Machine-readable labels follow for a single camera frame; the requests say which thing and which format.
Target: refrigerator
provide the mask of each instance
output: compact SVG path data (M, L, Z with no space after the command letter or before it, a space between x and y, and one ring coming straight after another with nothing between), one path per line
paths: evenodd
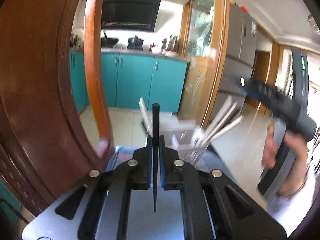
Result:
M256 51L256 32L256 21L236 5L230 5L226 59L210 120L217 115L228 95L232 96L233 102L238 103L239 110L242 109L245 93L235 84L235 80L251 77Z

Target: black range hood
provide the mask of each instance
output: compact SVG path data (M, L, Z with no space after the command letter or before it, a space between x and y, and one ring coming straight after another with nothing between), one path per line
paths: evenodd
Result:
M103 0L101 29L153 32L161 0Z

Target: ceiling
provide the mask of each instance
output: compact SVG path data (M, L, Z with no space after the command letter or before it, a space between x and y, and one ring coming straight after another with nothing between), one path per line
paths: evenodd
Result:
M236 1L280 44L320 53L320 35L308 25L310 12L302 0Z

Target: white sleeve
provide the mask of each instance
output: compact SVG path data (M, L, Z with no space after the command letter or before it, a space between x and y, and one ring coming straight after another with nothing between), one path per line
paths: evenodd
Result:
M281 224L289 236L309 211L315 190L314 168L307 172L304 187L293 197L274 196L267 204L267 212Z

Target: ceiling light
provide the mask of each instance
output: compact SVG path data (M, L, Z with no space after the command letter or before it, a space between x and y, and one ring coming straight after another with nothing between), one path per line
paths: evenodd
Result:
M313 29L313 31L315 33L318 33L320 35L319 27L318 27L318 25L312 15L309 15L309 17L308 17L308 24Z

